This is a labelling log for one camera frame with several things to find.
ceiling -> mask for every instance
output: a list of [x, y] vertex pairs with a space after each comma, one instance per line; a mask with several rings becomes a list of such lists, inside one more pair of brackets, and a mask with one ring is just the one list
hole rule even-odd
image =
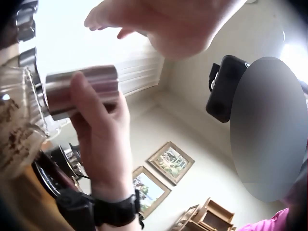
[[[249, 63], [266, 56], [280, 58], [285, 44], [304, 43], [306, 36], [297, 18], [282, 5], [273, 5], [270, 0], [245, 4], [218, 32], [207, 51], [173, 64], [168, 88], [207, 114], [205, 106], [210, 95], [208, 81], [213, 63], [220, 64], [223, 56], [229, 54]], [[212, 119], [229, 129], [229, 123]]]

pink shirt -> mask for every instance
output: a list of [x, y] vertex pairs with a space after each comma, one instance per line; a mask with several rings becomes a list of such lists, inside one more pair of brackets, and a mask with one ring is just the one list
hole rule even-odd
[[245, 225], [237, 231], [283, 231], [289, 209], [277, 212], [271, 219], [262, 220], [255, 224]]

framed painting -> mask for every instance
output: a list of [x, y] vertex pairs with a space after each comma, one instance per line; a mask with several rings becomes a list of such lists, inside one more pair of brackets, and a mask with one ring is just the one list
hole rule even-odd
[[173, 185], [177, 185], [195, 161], [174, 143], [166, 143], [147, 162]]
[[147, 218], [171, 192], [144, 166], [133, 172], [133, 184], [140, 193], [140, 213], [144, 218]]

black watch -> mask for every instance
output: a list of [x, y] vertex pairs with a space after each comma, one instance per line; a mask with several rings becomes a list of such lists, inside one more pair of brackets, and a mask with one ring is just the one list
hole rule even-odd
[[139, 190], [135, 190], [135, 193], [128, 199], [117, 203], [109, 203], [94, 198], [95, 225], [109, 224], [122, 227], [131, 223], [140, 211]]

wrist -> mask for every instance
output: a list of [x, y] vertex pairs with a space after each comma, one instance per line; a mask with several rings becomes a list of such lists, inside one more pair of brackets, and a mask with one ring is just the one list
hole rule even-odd
[[91, 183], [91, 191], [95, 198], [108, 202], [123, 201], [135, 194], [132, 180], [113, 185]]

